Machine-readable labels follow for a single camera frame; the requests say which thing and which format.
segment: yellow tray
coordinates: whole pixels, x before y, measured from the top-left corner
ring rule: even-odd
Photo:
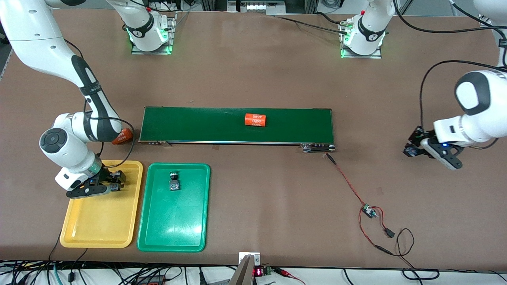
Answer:
[[[120,160],[103,160],[105,165]],[[127,160],[111,171],[125,173],[121,191],[71,199],[63,222],[60,243],[64,247],[124,248],[132,241],[141,187],[142,164]]]

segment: orange box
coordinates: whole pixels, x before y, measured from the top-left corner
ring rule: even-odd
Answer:
[[[132,134],[132,131],[130,131],[129,128],[123,129],[117,138],[115,138],[114,141],[111,143],[114,145],[121,145],[122,143],[126,143],[127,141],[130,141],[134,138],[134,135]]]
[[[256,127],[265,127],[266,126],[266,115],[246,113],[245,125],[256,126]]]

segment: brown tabletop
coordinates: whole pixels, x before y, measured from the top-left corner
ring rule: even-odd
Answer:
[[[55,11],[55,17],[121,118],[134,127],[141,126],[145,105],[332,108],[336,161],[365,202],[383,207],[390,229],[412,230],[416,241],[407,259],[414,266],[507,269],[505,141],[466,150],[459,171],[402,153],[419,122],[418,90],[426,70],[447,59],[495,64],[490,31],[427,34],[393,18],[382,60],[341,59],[333,33],[255,13],[192,13],[178,27],[173,55],[135,56],[115,11]],[[332,27],[316,15],[295,18]],[[409,20],[433,29],[476,26],[462,17]],[[447,64],[430,74],[427,128],[462,114],[454,84],[474,69]],[[40,151],[38,139],[57,115],[80,111],[83,98],[72,83],[31,70],[13,56],[0,100],[0,258],[44,260],[68,199],[53,180],[59,167]],[[98,150],[99,143],[91,147]],[[128,148],[107,143],[102,158],[122,159]],[[235,264],[238,252],[255,251],[262,262],[280,266],[406,267],[363,237],[360,203],[322,154],[302,154],[297,147],[136,144],[130,159],[143,163],[145,175],[157,161],[211,166],[206,248],[197,254],[143,253],[134,238],[124,249],[90,249],[84,260]],[[395,249],[378,220],[364,224],[375,243]],[[408,243],[402,238],[402,247]],[[82,252],[59,245],[53,259],[74,260]]]

